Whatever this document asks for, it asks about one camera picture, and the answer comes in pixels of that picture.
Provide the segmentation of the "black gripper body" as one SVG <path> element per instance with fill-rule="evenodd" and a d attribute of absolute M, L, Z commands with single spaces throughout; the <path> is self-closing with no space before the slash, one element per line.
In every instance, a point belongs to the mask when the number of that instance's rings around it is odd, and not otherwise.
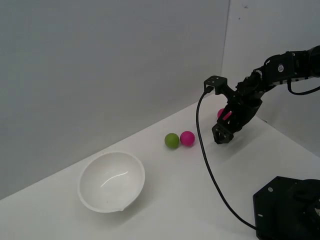
<path fill-rule="evenodd" d="M 243 103 L 249 100 L 260 100 L 269 90 L 269 84 L 263 80 L 260 74 L 251 74 L 238 82 L 235 90 L 226 84 L 227 104 Z"/>

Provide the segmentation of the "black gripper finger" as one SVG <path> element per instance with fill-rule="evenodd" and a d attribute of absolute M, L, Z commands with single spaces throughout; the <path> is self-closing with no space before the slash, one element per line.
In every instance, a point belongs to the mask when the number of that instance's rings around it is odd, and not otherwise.
<path fill-rule="evenodd" d="M 261 104 L 261 99 L 250 99 L 245 102 L 242 110 L 241 128 L 243 128 L 256 115 Z"/>
<path fill-rule="evenodd" d="M 217 144 L 227 144 L 233 138 L 234 134 L 242 128 L 242 110 L 244 102 L 234 102 L 227 104 L 212 127 L 214 141 Z"/>

